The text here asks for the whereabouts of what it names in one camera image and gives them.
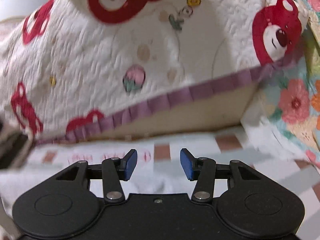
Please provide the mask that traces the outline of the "checkered bed sheet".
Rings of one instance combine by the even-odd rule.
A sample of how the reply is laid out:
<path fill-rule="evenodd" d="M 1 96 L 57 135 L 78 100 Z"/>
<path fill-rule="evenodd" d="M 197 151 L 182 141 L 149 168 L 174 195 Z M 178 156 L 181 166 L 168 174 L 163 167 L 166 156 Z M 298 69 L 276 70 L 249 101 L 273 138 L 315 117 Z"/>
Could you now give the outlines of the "checkered bed sheet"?
<path fill-rule="evenodd" d="M 185 177 L 180 165 L 182 148 L 196 157 L 212 158 L 220 164 L 238 159 L 294 192 L 305 206 L 299 238 L 319 239 L 319 170 L 305 157 L 279 157 L 256 150 L 241 128 L 217 134 L 174 135 L 134 142 L 37 146 L 22 167 L 1 170 L 4 207 L 10 212 L 21 194 L 77 161 L 99 164 L 107 158 L 121 158 L 132 148 L 138 152 L 138 163 L 130 181 L 122 184 L 127 194 L 192 193 L 194 183 Z"/>

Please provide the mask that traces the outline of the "colourful floral quilt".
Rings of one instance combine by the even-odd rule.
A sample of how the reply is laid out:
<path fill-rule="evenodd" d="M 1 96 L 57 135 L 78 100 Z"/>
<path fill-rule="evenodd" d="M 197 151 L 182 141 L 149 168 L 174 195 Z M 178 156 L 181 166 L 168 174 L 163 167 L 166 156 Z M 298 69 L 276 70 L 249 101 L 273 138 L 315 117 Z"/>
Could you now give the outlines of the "colourful floral quilt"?
<path fill-rule="evenodd" d="M 292 60 L 259 84 L 241 124 L 264 153 L 319 167 L 319 0 L 294 0 L 303 20 Z"/>

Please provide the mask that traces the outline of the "white red bear quilt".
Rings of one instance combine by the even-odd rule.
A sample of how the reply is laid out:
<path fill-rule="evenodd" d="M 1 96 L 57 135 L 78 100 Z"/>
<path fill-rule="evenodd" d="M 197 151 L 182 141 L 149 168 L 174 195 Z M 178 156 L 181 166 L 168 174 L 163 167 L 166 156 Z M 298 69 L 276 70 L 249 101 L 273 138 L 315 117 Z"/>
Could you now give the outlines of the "white red bear quilt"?
<path fill-rule="evenodd" d="M 308 18 L 301 0 L 49 0 L 1 43 L 1 120 L 41 144 L 233 125 Z"/>

